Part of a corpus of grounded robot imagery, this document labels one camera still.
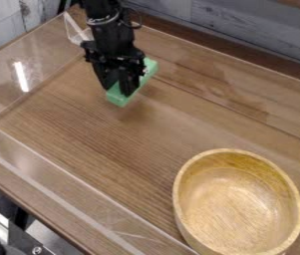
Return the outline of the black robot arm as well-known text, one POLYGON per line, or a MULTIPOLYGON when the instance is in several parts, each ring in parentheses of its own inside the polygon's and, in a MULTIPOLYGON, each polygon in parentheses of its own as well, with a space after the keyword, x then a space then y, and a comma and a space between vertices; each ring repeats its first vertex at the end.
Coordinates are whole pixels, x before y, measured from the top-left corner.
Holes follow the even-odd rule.
POLYGON ((99 80, 108 91, 120 84, 121 94, 129 97, 141 86, 145 74, 145 52, 136 46, 131 8, 121 0, 84 0, 87 24, 93 40, 85 40, 87 61, 93 65, 99 80))

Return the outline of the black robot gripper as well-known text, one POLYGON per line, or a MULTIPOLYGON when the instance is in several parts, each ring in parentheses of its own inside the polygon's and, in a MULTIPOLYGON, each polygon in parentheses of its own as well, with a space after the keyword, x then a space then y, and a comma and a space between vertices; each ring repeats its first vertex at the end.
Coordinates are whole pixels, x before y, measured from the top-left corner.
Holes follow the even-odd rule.
POLYGON ((120 81, 121 93, 129 97, 145 74, 145 52, 136 46, 136 29, 129 18, 88 19, 95 39, 85 40, 87 61, 92 63, 105 90, 120 81))

